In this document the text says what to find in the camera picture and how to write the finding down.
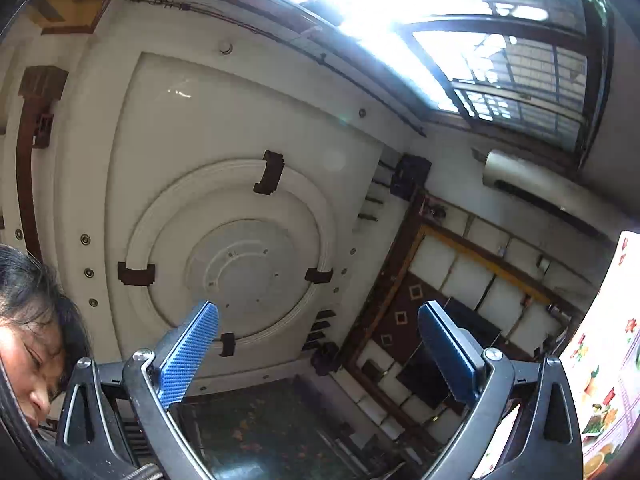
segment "circular ceiling molding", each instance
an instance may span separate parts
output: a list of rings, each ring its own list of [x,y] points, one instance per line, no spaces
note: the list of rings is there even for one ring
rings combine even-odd
[[[253,193],[265,165],[263,160],[230,160],[181,177],[145,211],[127,248],[127,267],[145,269],[165,226],[184,210],[208,206],[210,214],[200,215],[198,232],[183,237],[188,238],[186,247],[181,248],[184,254],[177,255],[184,266],[183,282],[175,286],[186,285],[192,300],[214,300],[221,317],[228,320],[224,330],[238,330],[236,344],[240,346],[273,336],[316,297],[319,285],[300,282],[300,265],[315,259],[313,266],[319,271],[332,268],[335,224],[326,198],[311,181],[288,167],[271,196]],[[222,196],[226,200],[213,200]],[[271,213],[257,215],[256,206],[265,200],[282,204]],[[295,202],[314,220],[317,233],[311,237],[308,227],[301,230],[287,225],[286,211],[295,208]],[[310,250],[306,238],[316,240],[316,248]],[[162,261],[153,263],[162,276]],[[172,319],[174,313],[158,309],[148,287],[128,286],[127,292],[133,309],[157,337],[179,322]],[[182,312],[176,314],[184,317]],[[217,342],[214,348],[222,348],[222,344]]]

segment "black hair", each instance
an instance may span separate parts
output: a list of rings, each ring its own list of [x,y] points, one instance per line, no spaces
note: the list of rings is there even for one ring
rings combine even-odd
[[[19,326],[57,323],[65,356],[61,390],[66,389],[78,359],[91,355],[80,312],[62,293],[55,273],[30,254],[3,244],[0,244],[0,319]]]

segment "square decoration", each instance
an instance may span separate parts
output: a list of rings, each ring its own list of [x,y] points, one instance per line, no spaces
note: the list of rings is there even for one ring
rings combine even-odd
[[[394,343],[394,339],[391,334],[383,334],[380,336],[380,342],[382,346],[391,346]]]
[[[400,312],[396,312],[396,325],[406,325],[407,323],[409,323],[409,318],[406,311],[401,310]]]
[[[409,296],[411,297],[412,300],[421,300],[423,298],[422,285],[418,283],[417,285],[410,286]]]

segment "brown wooden column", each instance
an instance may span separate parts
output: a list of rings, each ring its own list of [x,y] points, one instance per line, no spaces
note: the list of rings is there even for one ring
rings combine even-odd
[[[68,72],[57,66],[28,66],[24,70],[18,95],[24,98],[15,148],[15,185],[18,193],[20,224],[27,250],[42,260],[38,227],[33,206],[31,150],[49,146],[53,124],[50,107],[62,97]]]

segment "blue gripper pad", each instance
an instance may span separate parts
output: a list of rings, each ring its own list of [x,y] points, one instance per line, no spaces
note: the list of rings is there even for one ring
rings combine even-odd
[[[478,372],[466,355],[462,332],[434,301],[420,307],[418,328],[424,347],[438,365],[453,397],[468,406],[475,405],[480,396]]]
[[[164,409],[182,400],[217,335],[218,309],[207,302],[161,365],[158,399]]]

